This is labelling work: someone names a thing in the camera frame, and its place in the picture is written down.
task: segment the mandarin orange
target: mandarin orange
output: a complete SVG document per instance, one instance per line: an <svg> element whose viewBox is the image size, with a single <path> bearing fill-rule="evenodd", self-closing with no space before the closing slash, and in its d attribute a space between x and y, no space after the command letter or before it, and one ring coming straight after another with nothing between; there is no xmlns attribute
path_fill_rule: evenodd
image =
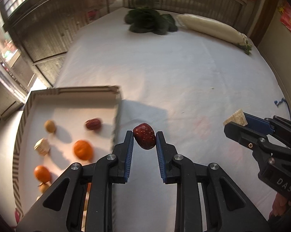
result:
<svg viewBox="0 0 291 232"><path fill-rule="evenodd" d="M73 152L81 160L90 160L93 157L93 148L91 144L85 140L78 140L73 145Z"/></svg>
<svg viewBox="0 0 291 232"><path fill-rule="evenodd" d="M39 165L35 168L34 175L37 180L43 183L46 183L51 180L51 174L49 170L45 166L42 166L42 165Z"/></svg>

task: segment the leafy green vegetable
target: leafy green vegetable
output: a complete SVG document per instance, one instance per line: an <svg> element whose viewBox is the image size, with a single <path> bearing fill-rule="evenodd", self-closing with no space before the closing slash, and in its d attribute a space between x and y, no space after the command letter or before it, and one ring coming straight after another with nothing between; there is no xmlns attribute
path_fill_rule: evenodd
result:
<svg viewBox="0 0 291 232"><path fill-rule="evenodd" d="M160 15L150 8L132 9L125 16L124 21L131 24L129 30L135 33L153 32L165 35L168 31L177 31L175 20L170 14Z"/></svg>
<svg viewBox="0 0 291 232"><path fill-rule="evenodd" d="M168 22L168 31L169 32L176 32L177 26L175 25L175 20L170 14L162 14L162 18L164 18Z"/></svg>
<svg viewBox="0 0 291 232"><path fill-rule="evenodd" d="M240 49L244 50L244 53L247 55L249 55L250 51L252 50L252 45L248 42L248 40L246 40L244 45L237 44L236 46L238 46Z"/></svg>

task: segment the table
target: table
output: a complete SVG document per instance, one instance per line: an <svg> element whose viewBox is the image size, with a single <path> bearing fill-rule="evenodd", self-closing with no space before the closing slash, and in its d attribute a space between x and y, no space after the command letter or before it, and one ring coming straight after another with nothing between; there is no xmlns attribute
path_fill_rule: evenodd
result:
<svg viewBox="0 0 291 232"><path fill-rule="evenodd" d="M275 192L258 179L252 152L225 137L222 123L239 108L289 118L285 106L274 104L283 94L268 64L254 46L246 55L186 29L165 36L129 32L127 11L79 31L56 86L121 86L119 142L127 130L150 124L193 162L218 163L267 218ZM116 231L174 231L176 186L163 184L155 148L135 143L129 181L116 185L114 204Z"/></svg>

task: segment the white radish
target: white radish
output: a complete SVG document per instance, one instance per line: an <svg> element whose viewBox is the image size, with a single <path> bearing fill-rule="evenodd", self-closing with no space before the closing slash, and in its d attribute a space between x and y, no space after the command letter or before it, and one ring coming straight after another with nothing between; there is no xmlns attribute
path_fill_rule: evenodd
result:
<svg viewBox="0 0 291 232"><path fill-rule="evenodd" d="M205 33L235 44L243 49L246 54L249 54L252 49L251 44L248 43L247 36L225 23L191 14L178 15L177 19L181 25L187 27L188 29Z"/></svg>

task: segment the human hand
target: human hand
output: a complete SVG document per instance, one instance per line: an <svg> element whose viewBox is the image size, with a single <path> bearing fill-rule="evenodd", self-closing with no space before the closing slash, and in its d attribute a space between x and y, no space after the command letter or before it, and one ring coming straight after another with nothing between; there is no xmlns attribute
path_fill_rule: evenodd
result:
<svg viewBox="0 0 291 232"><path fill-rule="evenodd" d="M282 216L287 209L287 205L291 206L291 202L288 201L284 196L281 194L277 193L275 196L275 200L272 205L272 211L269 214L269 218L274 215L274 216Z"/></svg>

